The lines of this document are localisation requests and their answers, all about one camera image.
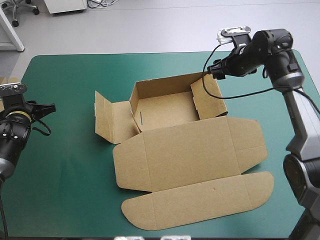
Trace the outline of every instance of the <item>white cabinet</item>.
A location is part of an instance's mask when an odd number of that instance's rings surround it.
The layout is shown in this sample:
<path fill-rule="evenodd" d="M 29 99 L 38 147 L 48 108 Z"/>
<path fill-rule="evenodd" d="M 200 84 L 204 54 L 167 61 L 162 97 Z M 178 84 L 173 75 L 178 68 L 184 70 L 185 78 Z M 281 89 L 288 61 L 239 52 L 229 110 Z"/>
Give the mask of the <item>white cabinet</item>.
<path fill-rule="evenodd" d="M 51 14 L 84 10 L 87 8 L 87 0 L 44 0 L 44 2 Z"/>

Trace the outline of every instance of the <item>chair leg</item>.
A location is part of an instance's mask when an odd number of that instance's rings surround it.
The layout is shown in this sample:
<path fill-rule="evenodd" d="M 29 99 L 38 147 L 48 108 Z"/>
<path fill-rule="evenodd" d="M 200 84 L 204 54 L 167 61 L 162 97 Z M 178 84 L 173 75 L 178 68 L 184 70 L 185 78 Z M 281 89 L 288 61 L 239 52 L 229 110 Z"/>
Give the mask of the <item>chair leg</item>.
<path fill-rule="evenodd" d="M 32 9 L 38 9 L 38 7 L 36 5 L 32 5 L 32 4 L 19 4 L 19 7 L 27 7 L 27 8 L 32 8 Z"/>
<path fill-rule="evenodd" d="M 18 21 L 17 20 L 17 6 L 16 5 L 13 6 L 12 16 L 13 16 L 13 21 Z"/>
<path fill-rule="evenodd" d="M 2 8 L 2 10 L 12 9 L 12 8 L 13 8 L 13 6 L 8 5 L 8 6 L 4 7 L 4 8 Z"/>

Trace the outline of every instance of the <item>chair wheel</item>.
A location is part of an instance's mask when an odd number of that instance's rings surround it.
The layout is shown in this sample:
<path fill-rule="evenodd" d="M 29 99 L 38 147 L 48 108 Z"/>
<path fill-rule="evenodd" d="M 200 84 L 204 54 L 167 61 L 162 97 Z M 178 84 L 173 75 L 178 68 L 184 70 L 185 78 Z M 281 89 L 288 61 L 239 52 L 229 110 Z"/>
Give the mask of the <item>chair wheel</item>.
<path fill-rule="evenodd" d="M 12 26 L 18 27 L 18 26 L 19 26 L 19 22 L 16 21 L 16 20 L 13 20 L 13 21 L 12 21 Z"/>
<path fill-rule="evenodd" d="M 40 13 L 38 8 L 33 9 L 32 12 L 34 15 L 38 15 Z"/>

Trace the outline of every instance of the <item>cardboard box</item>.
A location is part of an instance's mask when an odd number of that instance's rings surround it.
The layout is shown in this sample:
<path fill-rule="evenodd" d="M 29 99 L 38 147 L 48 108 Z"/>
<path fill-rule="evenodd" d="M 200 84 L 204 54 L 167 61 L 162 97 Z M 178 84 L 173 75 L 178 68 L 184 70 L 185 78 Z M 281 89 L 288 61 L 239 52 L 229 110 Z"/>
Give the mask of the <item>cardboard box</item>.
<path fill-rule="evenodd" d="M 122 204 L 136 227 L 161 230 L 253 210 L 272 194 L 269 172 L 243 172 L 268 156 L 258 121 L 225 116 L 202 73 L 136 82 L 129 101 L 95 93 L 95 132 L 111 143 L 120 188 L 152 192 Z M 221 96 L 218 83 L 207 88 Z"/>
<path fill-rule="evenodd" d="M 166 128 L 228 113 L 221 99 L 202 86 L 202 72 L 138 81 L 129 101 L 112 103 L 95 92 L 95 132 L 113 144 L 145 130 Z M 218 83 L 205 76 L 207 88 L 221 96 Z"/>

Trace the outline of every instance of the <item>black cable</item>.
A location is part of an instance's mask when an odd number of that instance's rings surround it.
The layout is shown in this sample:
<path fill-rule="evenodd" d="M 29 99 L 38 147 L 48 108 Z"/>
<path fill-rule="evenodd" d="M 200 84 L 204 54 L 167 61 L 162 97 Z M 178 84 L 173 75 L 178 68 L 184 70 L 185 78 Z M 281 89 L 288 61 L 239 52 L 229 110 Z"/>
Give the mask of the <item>black cable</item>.
<path fill-rule="evenodd" d="M 304 91 L 300 91 L 299 89 L 293 89 L 293 91 L 301 94 L 302 96 L 304 96 L 306 99 L 309 100 L 309 102 L 312 104 L 312 106 L 314 107 L 314 109 L 318 112 L 318 114 L 320 115 L 320 109 L 317 107 L 316 103 L 312 100 L 312 98 L 306 94 Z"/>
<path fill-rule="evenodd" d="M 33 128 L 32 128 L 32 130 L 36 130 L 36 131 L 38 131 L 39 133 L 41 133 L 41 134 L 43 134 L 43 135 L 45 135 L 45 136 L 50 136 L 50 134 L 51 134 L 51 129 L 50 129 L 50 127 L 48 127 L 48 125 L 47 124 L 45 124 L 43 121 L 41 121 L 40 119 L 33 119 L 34 121 L 37 121 L 37 122 L 39 122 L 40 124 L 42 124 L 47 130 L 48 130 L 48 132 L 45 132 L 45 131 L 43 131 L 43 130 L 41 130 L 40 128 L 38 128 L 38 127 L 36 127 L 36 126 L 34 126 Z"/>
<path fill-rule="evenodd" d="M 2 204 L 1 195 L 0 195 L 0 212 L 1 212 L 1 218 L 2 218 L 2 225 L 3 225 L 3 229 L 4 229 L 4 239 L 9 240 L 7 221 L 6 221 L 4 206 Z"/>
<path fill-rule="evenodd" d="M 206 93 L 208 95 L 210 95 L 211 97 L 214 97 L 216 99 L 238 99 L 238 98 L 243 98 L 243 97 L 247 97 L 247 96 L 252 96 L 252 95 L 256 95 L 256 94 L 262 94 L 262 93 L 265 93 L 265 92 L 269 92 L 271 90 L 275 90 L 275 89 L 281 89 L 281 88 L 286 88 L 286 87 L 271 87 L 271 88 L 268 88 L 268 89 L 265 89 L 265 90 L 261 90 L 261 91 L 255 91 L 255 92 L 251 92 L 251 93 L 247 93 L 247 94 L 243 94 L 243 95 L 236 95 L 236 96 L 226 96 L 226 97 L 222 97 L 222 96 L 216 96 L 216 95 L 213 95 L 211 92 L 208 91 L 208 89 L 206 88 L 206 84 L 205 84 L 205 70 L 206 70 L 206 66 L 210 60 L 210 58 L 212 57 L 212 55 L 215 53 L 215 51 L 221 46 L 221 44 L 219 44 L 218 46 L 216 46 L 213 51 L 211 52 L 211 54 L 209 55 L 209 57 L 207 58 L 207 60 L 205 61 L 204 63 L 204 66 L 203 66 L 203 69 L 202 69 L 202 85 L 203 85 L 203 88 L 204 90 L 206 91 Z"/>
<path fill-rule="evenodd" d="M 210 58 L 212 57 L 212 55 L 214 54 L 214 52 L 221 46 L 221 44 L 219 44 L 218 46 L 216 46 L 213 51 L 211 52 L 211 54 L 209 55 L 209 57 L 207 58 L 207 60 L 205 61 L 205 64 L 203 66 L 203 69 L 202 69 L 202 85 L 203 85 L 203 88 L 204 90 L 206 91 L 206 93 L 211 96 L 211 97 L 214 97 L 216 99 L 223 99 L 223 100 L 227 100 L 227 99 L 238 99 L 238 98 L 243 98 L 243 97 L 248 97 L 248 96 L 252 96 L 252 95 L 256 95 L 256 94 L 262 94 L 262 93 L 266 93 L 266 92 L 269 92 L 271 90 L 277 90 L 277 89 L 283 89 L 283 88 L 286 88 L 288 89 L 288 92 L 291 92 L 291 91 L 295 91 L 297 93 L 299 93 L 300 95 L 304 96 L 306 99 L 309 100 L 309 102 L 312 104 L 312 106 L 314 107 L 314 109 L 318 112 L 318 114 L 320 115 L 320 109 L 317 107 L 316 103 L 312 100 L 312 98 L 306 94 L 305 92 L 303 91 L 300 91 L 299 89 L 301 88 L 296 88 L 296 89 L 293 89 L 289 86 L 277 86 L 277 87 L 271 87 L 271 88 L 268 88 L 268 89 L 265 89 L 265 90 L 261 90 L 261 91 L 255 91 L 255 92 L 251 92 L 251 93 L 247 93 L 247 94 L 243 94 L 243 95 L 236 95 L 236 96 L 227 96 L 227 97 L 221 97 L 221 96 L 216 96 L 216 95 L 213 95 L 211 92 L 208 91 L 208 89 L 206 88 L 206 84 L 205 84 L 205 69 L 206 69 L 206 66 L 210 60 Z M 262 71 L 262 76 L 265 77 L 266 74 L 268 74 L 266 72 L 266 69 L 264 68 L 263 71 Z"/>

